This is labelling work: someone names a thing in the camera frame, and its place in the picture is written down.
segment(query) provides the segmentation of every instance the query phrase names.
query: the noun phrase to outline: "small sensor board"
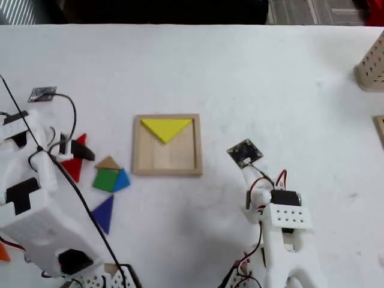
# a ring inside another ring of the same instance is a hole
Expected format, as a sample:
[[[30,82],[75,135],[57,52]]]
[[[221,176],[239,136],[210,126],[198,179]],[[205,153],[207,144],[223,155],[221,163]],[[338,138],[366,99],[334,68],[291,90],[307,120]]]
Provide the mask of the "small sensor board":
[[[250,139],[245,139],[243,142],[229,148],[227,153],[240,168],[244,168],[249,163],[263,157],[263,154],[253,145]]]
[[[53,95],[50,94],[54,93],[56,93],[56,87],[35,87],[29,96],[28,102],[52,101]]]

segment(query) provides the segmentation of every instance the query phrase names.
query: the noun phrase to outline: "tan triangle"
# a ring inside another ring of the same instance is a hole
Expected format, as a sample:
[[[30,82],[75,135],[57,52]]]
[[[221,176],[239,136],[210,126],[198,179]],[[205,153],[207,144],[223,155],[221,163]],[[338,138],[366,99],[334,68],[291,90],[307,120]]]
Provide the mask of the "tan triangle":
[[[106,157],[104,160],[99,162],[96,165],[97,169],[112,169],[112,170],[120,170],[120,167],[117,165],[117,163],[114,161],[114,159],[111,156]]]

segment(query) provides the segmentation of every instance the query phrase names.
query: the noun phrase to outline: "red wire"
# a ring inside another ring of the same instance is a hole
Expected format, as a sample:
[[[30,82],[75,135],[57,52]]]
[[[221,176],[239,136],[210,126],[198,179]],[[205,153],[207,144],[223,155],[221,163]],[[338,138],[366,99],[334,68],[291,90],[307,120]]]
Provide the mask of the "red wire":
[[[239,265],[237,267],[237,270],[238,270],[238,274],[240,276],[243,276],[243,277],[247,277],[247,275],[244,275],[242,273],[240,273],[240,268],[241,268],[241,265],[244,263],[244,261],[246,261],[249,257],[251,257],[256,251],[257,249],[259,249],[260,247],[260,243],[262,241],[262,232],[263,232],[263,229],[262,229],[262,223],[259,222],[259,225],[260,225],[260,235],[259,235],[259,241],[257,242],[257,245],[255,247],[255,249],[253,249],[251,252],[249,252],[248,254],[246,254],[240,261],[239,261]]]
[[[1,237],[1,236],[0,236],[0,241],[1,241],[3,244],[5,244],[5,245],[7,245],[7,246],[9,246],[9,247],[16,248],[16,249],[20,249],[20,250],[22,250],[22,251],[25,252],[25,248],[24,248],[23,246],[21,246],[21,245],[19,245],[19,244],[16,244],[16,243],[9,242],[9,241],[5,240],[5,239],[4,239],[3,237]]]
[[[260,177],[260,178],[257,178],[253,183],[252,183],[252,185],[251,185],[251,188],[250,188],[250,191],[251,191],[251,193],[252,193],[252,191],[253,191],[253,188],[256,186],[256,183],[258,183],[260,180],[262,180],[262,179],[265,179],[265,180],[267,180],[269,183],[271,183],[271,185],[274,187],[274,183],[271,181],[271,180],[269,180],[267,177]]]
[[[284,189],[286,189],[286,186],[287,186],[287,170],[286,169],[283,169],[281,172],[280,172],[280,175],[278,176],[277,180],[276,180],[276,186],[279,184],[280,180],[281,180],[281,177],[283,177],[284,175]]]

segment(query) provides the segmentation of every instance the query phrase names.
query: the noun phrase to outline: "white plastic bracket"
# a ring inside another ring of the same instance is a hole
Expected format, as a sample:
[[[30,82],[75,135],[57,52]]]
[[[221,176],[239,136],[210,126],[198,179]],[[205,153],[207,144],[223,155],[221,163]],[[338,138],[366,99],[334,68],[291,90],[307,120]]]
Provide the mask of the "white plastic bracket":
[[[125,275],[125,283],[127,288],[136,288],[129,269],[126,266],[121,266]],[[97,270],[85,277],[76,279],[81,283],[73,281],[69,288],[124,288],[122,277],[119,270],[111,277],[110,274]]]
[[[306,207],[271,203],[267,211],[275,227],[313,229],[311,215]]]
[[[23,118],[8,123],[7,125],[0,126],[0,141],[4,141],[12,136],[18,135],[27,131],[28,128],[24,123]]]

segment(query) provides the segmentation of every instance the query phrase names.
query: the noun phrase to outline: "orange object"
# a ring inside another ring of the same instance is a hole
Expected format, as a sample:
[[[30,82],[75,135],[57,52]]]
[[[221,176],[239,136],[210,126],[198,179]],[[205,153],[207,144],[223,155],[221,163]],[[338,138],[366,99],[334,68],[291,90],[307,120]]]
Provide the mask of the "orange object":
[[[7,249],[5,249],[4,245],[2,245],[1,243],[0,243],[0,260],[11,262],[11,259],[7,253]]]

